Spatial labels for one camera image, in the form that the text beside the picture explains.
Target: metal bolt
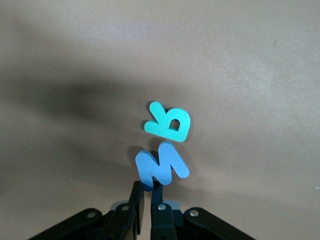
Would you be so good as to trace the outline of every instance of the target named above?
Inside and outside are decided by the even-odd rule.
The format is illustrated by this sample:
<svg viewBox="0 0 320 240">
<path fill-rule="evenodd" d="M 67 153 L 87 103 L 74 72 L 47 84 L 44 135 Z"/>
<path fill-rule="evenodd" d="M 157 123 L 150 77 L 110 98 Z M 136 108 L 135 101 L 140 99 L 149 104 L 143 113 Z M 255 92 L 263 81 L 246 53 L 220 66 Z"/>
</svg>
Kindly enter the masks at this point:
<svg viewBox="0 0 320 240">
<path fill-rule="evenodd" d="M 121 208 L 122 211 L 127 211 L 128 209 L 129 209 L 129 206 L 123 206 L 123 207 Z"/>
<path fill-rule="evenodd" d="M 159 209 L 159 210 L 165 210 L 165 209 L 166 209 L 166 205 L 164 205 L 164 204 L 159 204 L 158 209 Z"/>
<path fill-rule="evenodd" d="M 94 216 L 96 216 L 97 215 L 97 213 L 95 212 L 95 211 L 93 211 L 93 212 L 90 212 L 86 217 L 88 218 L 88 219 L 92 219 Z"/>
<path fill-rule="evenodd" d="M 194 210 L 194 209 L 191 210 L 189 213 L 190 213 L 190 216 L 191 216 L 191 217 L 197 217 L 197 216 L 199 216 L 199 212 L 198 212 L 197 210 Z"/>
</svg>

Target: screw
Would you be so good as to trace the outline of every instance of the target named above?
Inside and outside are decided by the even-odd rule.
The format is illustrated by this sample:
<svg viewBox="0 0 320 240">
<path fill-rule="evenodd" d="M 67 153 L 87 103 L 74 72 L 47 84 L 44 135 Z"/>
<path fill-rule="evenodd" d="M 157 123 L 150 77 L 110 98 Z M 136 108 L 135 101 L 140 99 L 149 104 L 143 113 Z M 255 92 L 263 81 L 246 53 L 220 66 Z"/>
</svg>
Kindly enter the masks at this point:
<svg viewBox="0 0 320 240">
<path fill-rule="evenodd" d="M 197 217 L 197 216 L 199 216 L 199 212 L 198 212 L 197 210 L 194 210 L 194 209 L 191 210 L 189 213 L 190 213 L 190 216 L 191 216 L 191 217 Z"/>
<path fill-rule="evenodd" d="M 126 205 L 126 206 L 123 206 L 123 207 L 121 208 L 122 211 L 127 211 L 128 209 L 129 209 L 129 206 L 127 206 L 127 205 Z"/>
<path fill-rule="evenodd" d="M 159 209 L 159 210 L 165 210 L 165 209 L 166 209 L 166 205 L 164 205 L 164 204 L 159 204 L 158 209 Z"/>
<path fill-rule="evenodd" d="M 97 215 L 97 213 L 95 212 L 95 211 L 93 211 L 93 212 L 90 212 L 86 217 L 88 218 L 88 219 L 92 219 L 94 216 L 96 216 Z"/>
</svg>

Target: beige surface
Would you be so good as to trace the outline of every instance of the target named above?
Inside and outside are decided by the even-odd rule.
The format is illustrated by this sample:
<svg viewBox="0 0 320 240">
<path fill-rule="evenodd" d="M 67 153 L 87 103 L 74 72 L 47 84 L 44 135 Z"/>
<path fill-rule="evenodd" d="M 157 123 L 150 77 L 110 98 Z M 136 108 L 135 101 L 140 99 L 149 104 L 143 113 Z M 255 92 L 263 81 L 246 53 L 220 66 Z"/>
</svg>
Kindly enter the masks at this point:
<svg viewBox="0 0 320 240">
<path fill-rule="evenodd" d="M 0 239 L 127 199 L 161 142 L 142 129 L 157 100 L 192 120 L 175 143 L 191 175 L 166 199 L 318 240 L 319 16 L 318 0 L 0 1 Z"/>
</svg>

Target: blue letter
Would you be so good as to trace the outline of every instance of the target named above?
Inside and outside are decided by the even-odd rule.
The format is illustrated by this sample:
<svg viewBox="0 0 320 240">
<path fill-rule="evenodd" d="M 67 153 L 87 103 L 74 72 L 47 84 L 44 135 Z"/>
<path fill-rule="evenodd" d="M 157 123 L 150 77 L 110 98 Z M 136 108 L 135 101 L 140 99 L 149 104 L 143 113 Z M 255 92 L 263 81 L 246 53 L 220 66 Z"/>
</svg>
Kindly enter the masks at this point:
<svg viewBox="0 0 320 240">
<path fill-rule="evenodd" d="M 159 165 L 148 151 L 142 150 L 135 157 L 136 167 L 146 191 L 152 190 L 153 177 L 162 185 L 170 184 L 172 181 L 171 167 L 182 179 L 190 174 L 188 166 L 171 142 L 163 141 L 158 148 L 158 154 Z"/>
<path fill-rule="evenodd" d="M 187 138 L 191 120 L 189 114 L 181 108 L 172 108 L 166 112 L 165 108 L 158 101 L 150 104 L 150 112 L 155 121 L 149 120 L 144 125 L 147 133 L 158 135 L 160 137 L 171 139 L 177 142 L 184 142 Z M 170 127 L 173 120 L 180 123 L 179 129 Z"/>
</svg>

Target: silver screw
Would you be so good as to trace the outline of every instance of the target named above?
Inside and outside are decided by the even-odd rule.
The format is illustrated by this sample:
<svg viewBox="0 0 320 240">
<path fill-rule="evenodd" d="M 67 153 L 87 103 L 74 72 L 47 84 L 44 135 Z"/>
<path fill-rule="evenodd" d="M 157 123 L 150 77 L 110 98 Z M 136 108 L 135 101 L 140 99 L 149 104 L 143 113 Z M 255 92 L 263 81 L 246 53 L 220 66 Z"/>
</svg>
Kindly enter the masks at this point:
<svg viewBox="0 0 320 240">
<path fill-rule="evenodd" d="M 88 218 L 88 219 L 92 219 L 94 216 L 96 216 L 97 215 L 97 213 L 96 212 L 90 212 L 86 217 Z"/>
<path fill-rule="evenodd" d="M 123 206 L 123 207 L 121 208 L 122 211 L 127 211 L 128 209 L 129 209 L 129 206 Z"/>
<path fill-rule="evenodd" d="M 197 210 L 194 210 L 194 209 L 191 210 L 189 213 L 190 213 L 190 216 L 191 216 L 191 217 L 197 217 L 197 216 L 199 216 L 199 212 L 198 212 Z"/>
<path fill-rule="evenodd" d="M 159 209 L 159 210 L 165 210 L 165 209 L 166 209 L 166 205 L 164 205 L 164 204 L 159 204 L 158 209 Z"/>
</svg>

